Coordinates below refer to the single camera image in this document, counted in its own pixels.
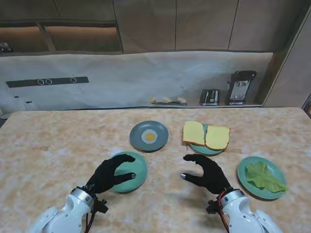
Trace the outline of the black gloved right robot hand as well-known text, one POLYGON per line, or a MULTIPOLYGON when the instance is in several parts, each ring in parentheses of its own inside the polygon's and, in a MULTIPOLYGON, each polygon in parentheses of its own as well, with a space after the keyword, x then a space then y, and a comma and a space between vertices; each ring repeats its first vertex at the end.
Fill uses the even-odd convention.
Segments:
POLYGON ((210 193, 219 195, 225 190, 230 190, 232 186, 224 175, 218 164, 200 154, 187 154, 183 157, 185 161, 195 162, 203 169, 202 176, 195 176, 182 173, 181 177, 194 185, 206 188, 210 193))

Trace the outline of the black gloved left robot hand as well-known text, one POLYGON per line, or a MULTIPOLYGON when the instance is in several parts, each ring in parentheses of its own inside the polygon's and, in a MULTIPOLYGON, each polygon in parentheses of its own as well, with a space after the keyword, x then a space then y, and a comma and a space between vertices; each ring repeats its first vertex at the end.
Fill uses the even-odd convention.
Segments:
POLYGON ((104 160, 88 180, 85 188, 91 193, 100 194, 115 185, 134 179, 136 174, 133 172, 115 175, 115 171, 123 163, 132 163, 135 160, 134 157, 127 154, 117 155, 111 159, 104 160))

